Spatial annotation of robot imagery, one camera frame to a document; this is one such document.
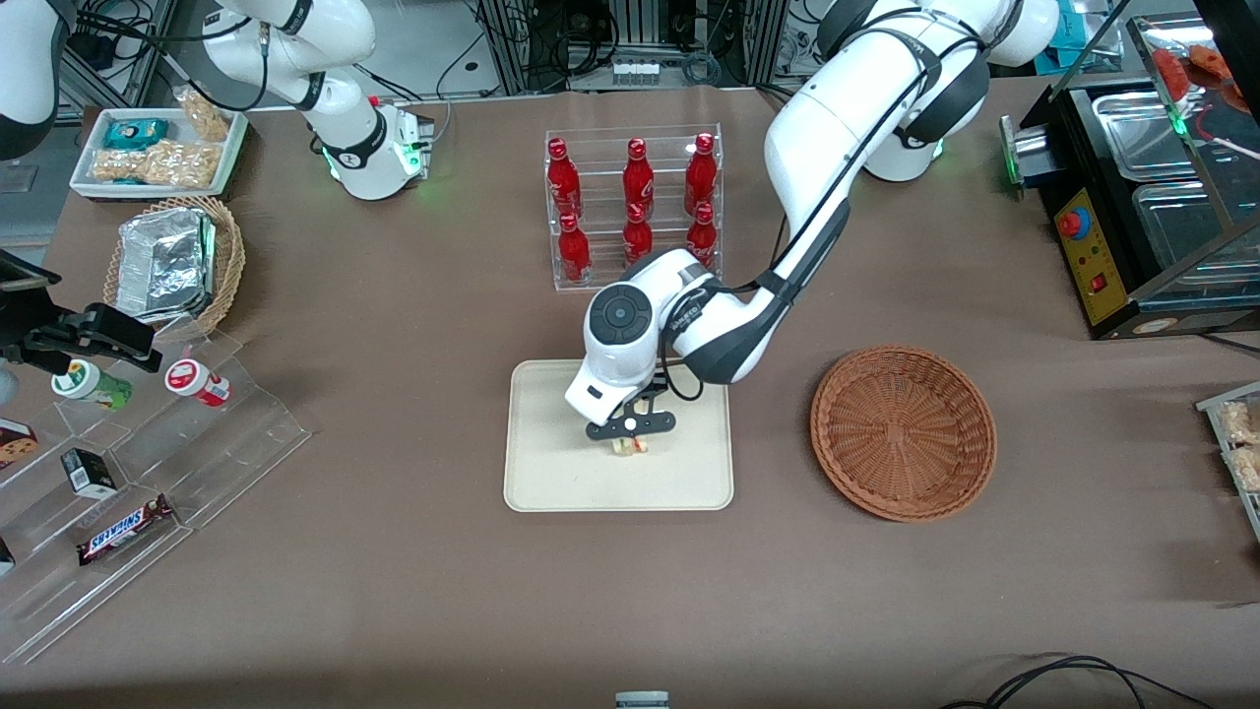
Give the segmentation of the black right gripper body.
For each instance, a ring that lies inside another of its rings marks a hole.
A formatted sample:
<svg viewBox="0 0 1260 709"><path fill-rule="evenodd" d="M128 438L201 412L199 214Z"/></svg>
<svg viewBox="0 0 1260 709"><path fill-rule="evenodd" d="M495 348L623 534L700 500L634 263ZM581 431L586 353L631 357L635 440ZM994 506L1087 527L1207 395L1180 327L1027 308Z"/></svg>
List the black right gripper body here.
<svg viewBox="0 0 1260 709"><path fill-rule="evenodd" d="M26 339L29 332L54 326L60 309L50 300L48 288L60 282L53 271L19 259L1 251L1 348L10 348Z"/></svg>

